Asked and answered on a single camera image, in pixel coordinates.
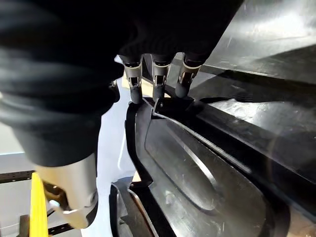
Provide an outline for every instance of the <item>yellow object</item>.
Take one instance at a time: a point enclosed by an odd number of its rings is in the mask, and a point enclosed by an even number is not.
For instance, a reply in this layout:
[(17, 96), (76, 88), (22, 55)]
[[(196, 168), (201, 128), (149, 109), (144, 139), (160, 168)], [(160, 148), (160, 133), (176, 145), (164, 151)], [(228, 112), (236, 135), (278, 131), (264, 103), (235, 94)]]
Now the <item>yellow object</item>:
[(48, 237), (46, 200), (39, 174), (32, 174), (30, 237)]

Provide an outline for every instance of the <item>white surface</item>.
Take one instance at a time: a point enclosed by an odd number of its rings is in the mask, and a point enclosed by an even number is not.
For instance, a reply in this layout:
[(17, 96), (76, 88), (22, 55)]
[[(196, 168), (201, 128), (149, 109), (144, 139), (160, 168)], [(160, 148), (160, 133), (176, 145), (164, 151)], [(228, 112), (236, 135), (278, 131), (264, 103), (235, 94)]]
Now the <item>white surface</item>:
[(135, 167), (126, 148), (124, 128), (130, 94), (127, 89), (122, 88), (120, 80), (118, 79), (120, 100), (102, 117), (98, 144), (99, 206), (92, 225), (81, 230), (83, 237), (112, 236), (109, 214), (111, 182), (133, 176), (135, 173)]
[(0, 155), (23, 152), (10, 127), (0, 123)]
[(18, 233), (19, 216), (30, 213), (31, 181), (0, 184), (0, 229), (2, 236)]
[(28, 159), (26, 159), (26, 156), (24, 153), (0, 155), (0, 173), (1, 174), (27, 171), (27, 170), (34, 170), (34, 166)]

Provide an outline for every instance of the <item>black rubber fingertip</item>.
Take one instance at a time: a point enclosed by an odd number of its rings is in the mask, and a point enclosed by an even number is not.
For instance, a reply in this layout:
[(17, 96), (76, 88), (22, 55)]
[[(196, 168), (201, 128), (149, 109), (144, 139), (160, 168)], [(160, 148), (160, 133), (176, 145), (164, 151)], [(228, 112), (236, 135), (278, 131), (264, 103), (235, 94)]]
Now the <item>black rubber fingertip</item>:
[(177, 82), (176, 96), (178, 96), (179, 98), (184, 98), (188, 95), (189, 90), (190, 90), (190, 87), (186, 87), (186, 86), (180, 84), (179, 82)]
[(143, 93), (141, 87), (132, 87), (130, 89), (130, 98), (134, 104), (140, 104), (143, 100)]
[(153, 90), (153, 99), (156, 101), (164, 97), (164, 86), (155, 86)]

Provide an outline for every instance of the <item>silver metal cylinder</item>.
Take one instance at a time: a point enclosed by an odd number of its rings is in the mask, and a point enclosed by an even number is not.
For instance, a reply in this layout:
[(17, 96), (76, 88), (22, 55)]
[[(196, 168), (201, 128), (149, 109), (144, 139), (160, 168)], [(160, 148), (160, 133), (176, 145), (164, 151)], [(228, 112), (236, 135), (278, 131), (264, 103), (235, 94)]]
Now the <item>silver metal cylinder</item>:
[(52, 208), (74, 228), (88, 227), (95, 218), (98, 203), (95, 154), (73, 164), (36, 165), (35, 169), (43, 180), (45, 196)]

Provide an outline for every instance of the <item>robotic hand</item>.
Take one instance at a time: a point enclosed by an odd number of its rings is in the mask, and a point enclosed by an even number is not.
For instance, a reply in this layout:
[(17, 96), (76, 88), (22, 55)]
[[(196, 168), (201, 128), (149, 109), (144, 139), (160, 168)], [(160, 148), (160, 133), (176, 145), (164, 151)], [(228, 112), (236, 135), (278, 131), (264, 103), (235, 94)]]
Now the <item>robotic hand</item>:
[(123, 73), (114, 57), (141, 103), (142, 54), (152, 54), (157, 99), (184, 52), (176, 94), (185, 97), (241, 2), (0, 0), (0, 120), (73, 227), (88, 227), (97, 212), (101, 115), (118, 100)]

